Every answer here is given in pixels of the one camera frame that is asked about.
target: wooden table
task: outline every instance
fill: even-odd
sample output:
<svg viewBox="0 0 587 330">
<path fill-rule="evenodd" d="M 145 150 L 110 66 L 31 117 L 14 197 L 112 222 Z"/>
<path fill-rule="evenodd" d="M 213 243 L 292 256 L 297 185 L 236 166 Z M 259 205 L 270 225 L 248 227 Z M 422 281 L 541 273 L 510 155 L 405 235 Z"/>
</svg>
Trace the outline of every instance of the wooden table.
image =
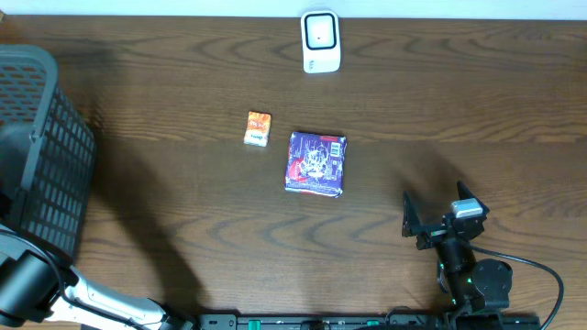
<svg viewBox="0 0 587 330">
<path fill-rule="evenodd" d="M 438 213 L 463 179 L 491 209 L 474 243 L 587 304 L 587 29 L 582 22 L 341 20 L 340 71 L 302 70 L 297 19 L 7 16 L 0 42 L 60 64 L 99 161 L 77 266 L 114 289 L 246 313 L 450 304 L 436 254 L 402 238 L 402 191 Z M 267 148 L 242 143 L 249 110 Z M 349 139 L 345 192 L 283 190 L 295 130 Z M 544 320 L 544 271 L 511 263 L 510 311 Z M 29 324 L 28 329 L 65 324 Z"/>
</svg>

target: white wall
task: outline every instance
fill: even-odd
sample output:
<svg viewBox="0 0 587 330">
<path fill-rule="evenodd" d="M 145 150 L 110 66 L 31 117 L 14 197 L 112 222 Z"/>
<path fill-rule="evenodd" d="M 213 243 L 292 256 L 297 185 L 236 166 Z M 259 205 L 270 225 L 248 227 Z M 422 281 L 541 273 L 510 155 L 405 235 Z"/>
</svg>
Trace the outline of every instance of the white wall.
<svg viewBox="0 0 587 330">
<path fill-rule="evenodd" d="M 330 8 L 341 17 L 587 19 L 587 0 L 2 0 L 0 3 L 0 9 L 9 15 L 300 17 L 310 8 Z"/>
</svg>

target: small orange box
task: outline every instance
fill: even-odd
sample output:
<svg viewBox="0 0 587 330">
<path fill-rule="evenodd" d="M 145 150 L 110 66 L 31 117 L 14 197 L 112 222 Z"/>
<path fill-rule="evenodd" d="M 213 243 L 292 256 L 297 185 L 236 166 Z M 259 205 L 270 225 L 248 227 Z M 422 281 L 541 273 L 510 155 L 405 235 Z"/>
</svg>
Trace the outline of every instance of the small orange box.
<svg viewBox="0 0 587 330">
<path fill-rule="evenodd" d="M 266 147 L 269 141 L 269 130 L 271 128 L 271 115 L 249 111 L 249 122 L 245 132 L 245 143 Z"/>
</svg>

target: purple package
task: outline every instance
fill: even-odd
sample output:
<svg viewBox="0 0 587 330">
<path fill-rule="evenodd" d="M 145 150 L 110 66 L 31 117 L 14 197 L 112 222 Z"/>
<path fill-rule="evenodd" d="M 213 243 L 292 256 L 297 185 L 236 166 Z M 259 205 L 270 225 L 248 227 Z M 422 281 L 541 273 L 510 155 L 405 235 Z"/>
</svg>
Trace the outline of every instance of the purple package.
<svg viewBox="0 0 587 330">
<path fill-rule="evenodd" d="M 285 170 L 285 190 L 339 197 L 346 148 L 346 137 L 293 132 Z"/>
</svg>

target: gray basket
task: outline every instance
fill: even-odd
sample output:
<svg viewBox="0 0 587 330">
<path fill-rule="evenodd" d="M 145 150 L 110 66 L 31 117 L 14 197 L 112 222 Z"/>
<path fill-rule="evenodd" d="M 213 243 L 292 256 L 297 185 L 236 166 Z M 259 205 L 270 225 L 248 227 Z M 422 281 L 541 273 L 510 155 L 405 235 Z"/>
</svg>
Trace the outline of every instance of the gray basket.
<svg viewBox="0 0 587 330">
<path fill-rule="evenodd" d="M 31 124 L 22 180 L 3 225 L 74 258 L 96 147 L 57 78 L 57 63 L 47 51 L 0 45 L 0 126 Z"/>
</svg>

